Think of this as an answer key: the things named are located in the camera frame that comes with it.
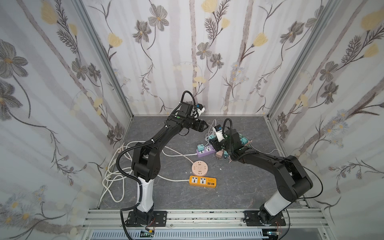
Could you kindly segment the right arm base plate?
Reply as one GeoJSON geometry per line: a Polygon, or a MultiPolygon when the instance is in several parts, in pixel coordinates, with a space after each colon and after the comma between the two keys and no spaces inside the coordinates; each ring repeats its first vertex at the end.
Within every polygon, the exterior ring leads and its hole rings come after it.
{"type": "Polygon", "coordinates": [[[243,222],[247,227],[285,227],[286,221],[282,213],[270,216],[268,212],[259,210],[244,211],[243,222]]]}

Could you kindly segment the teal charger with white cable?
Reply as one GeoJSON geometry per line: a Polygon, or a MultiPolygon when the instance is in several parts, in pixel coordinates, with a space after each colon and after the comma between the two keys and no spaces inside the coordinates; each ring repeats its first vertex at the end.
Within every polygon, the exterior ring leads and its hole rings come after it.
{"type": "Polygon", "coordinates": [[[199,145],[197,146],[197,151],[198,151],[198,152],[204,151],[204,149],[205,149],[205,145],[203,145],[203,144],[199,144],[199,145]]]}

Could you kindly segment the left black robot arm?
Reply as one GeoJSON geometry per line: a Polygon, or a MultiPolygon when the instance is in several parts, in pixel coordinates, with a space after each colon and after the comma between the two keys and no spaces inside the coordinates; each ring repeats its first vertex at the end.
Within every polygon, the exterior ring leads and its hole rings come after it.
{"type": "Polygon", "coordinates": [[[200,119],[204,106],[198,104],[190,91],[184,91],[178,106],[165,120],[163,128],[144,143],[123,150],[116,158],[116,168],[138,186],[137,203],[120,210],[123,227],[134,224],[149,226],[154,221],[153,181],[161,170],[160,155],[168,142],[184,129],[204,132],[208,124],[200,119]],[[129,174],[120,166],[122,157],[133,151],[129,174]]]}

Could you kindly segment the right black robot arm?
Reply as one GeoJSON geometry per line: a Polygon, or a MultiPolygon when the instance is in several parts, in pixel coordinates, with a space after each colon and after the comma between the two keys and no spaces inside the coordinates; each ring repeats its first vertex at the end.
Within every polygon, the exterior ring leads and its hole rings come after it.
{"type": "Polygon", "coordinates": [[[274,156],[260,152],[241,141],[241,136],[233,127],[233,121],[226,118],[222,125],[214,127],[215,138],[210,144],[216,151],[226,151],[233,162],[256,166],[274,175],[277,191],[259,209],[260,224],[269,226],[275,222],[284,209],[296,200],[305,199],[304,194],[311,190],[314,183],[308,171],[318,178],[320,192],[312,198],[319,197],[324,185],[318,175],[303,166],[294,156],[274,156]]]}

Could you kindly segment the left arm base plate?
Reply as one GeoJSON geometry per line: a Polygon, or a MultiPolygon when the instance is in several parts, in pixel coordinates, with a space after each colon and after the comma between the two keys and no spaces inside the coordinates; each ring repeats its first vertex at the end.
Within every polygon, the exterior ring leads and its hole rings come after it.
{"type": "Polygon", "coordinates": [[[125,225],[126,227],[165,227],[167,215],[167,211],[152,211],[149,213],[132,211],[129,212],[125,225]]]}

